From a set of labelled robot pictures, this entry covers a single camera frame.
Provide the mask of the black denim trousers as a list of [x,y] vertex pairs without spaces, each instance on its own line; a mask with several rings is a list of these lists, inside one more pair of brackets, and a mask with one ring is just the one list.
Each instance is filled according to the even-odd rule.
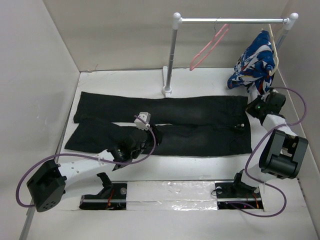
[[65,149],[100,153],[131,134],[135,116],[150,114],[163,139],[157,156],[223,157],[250,154],[251,127],[245,96],[132,98],[82,92]]

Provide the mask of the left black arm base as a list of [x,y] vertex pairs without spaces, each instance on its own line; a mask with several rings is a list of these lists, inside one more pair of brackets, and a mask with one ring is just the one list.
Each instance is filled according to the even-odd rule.
[[97,174],[102,189],[97,194],[82,195],[79,208],[86,211],[122,211],[127,209],[127,182],[112,182],[105,172]]

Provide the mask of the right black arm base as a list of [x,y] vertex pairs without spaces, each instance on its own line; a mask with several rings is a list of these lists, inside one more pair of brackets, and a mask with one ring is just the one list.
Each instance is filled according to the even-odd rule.
[[211,195],[216,198],[218,210],[263,210],[261,194],[255,192],[236,193],[232,181],[215,181]]

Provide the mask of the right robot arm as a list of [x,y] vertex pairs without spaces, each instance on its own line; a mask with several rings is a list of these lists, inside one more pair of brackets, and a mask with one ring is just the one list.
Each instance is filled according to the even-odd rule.
[[269,137],[259,162],[238,172],[231,184],[237,197],[253,193],[259,184],[273,179],[294,179],[300,172],[309,141],[291,130],[291,124],[280,114],[286,96],[271,88],[247,105],[247,113],[259,119]]

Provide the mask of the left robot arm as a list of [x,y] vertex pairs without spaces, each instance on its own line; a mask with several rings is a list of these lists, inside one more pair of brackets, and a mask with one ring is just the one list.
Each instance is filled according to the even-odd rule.
[[73,184],[92,176],[100,179],[94,186],[95,194],[102,199],[109,197],[113,184],[106,174],[108,164],[113,164],[116,171],[138,163],[137,158],[147,149],[154,151],[162,139],[163,134],[156,126],[147,124],[108,150],[113,156],[112,161],[85,155],[79,161],[63,164],[55,163],[53,159],[45,161],[26,184],[37,212],[52,209],[71,193]]

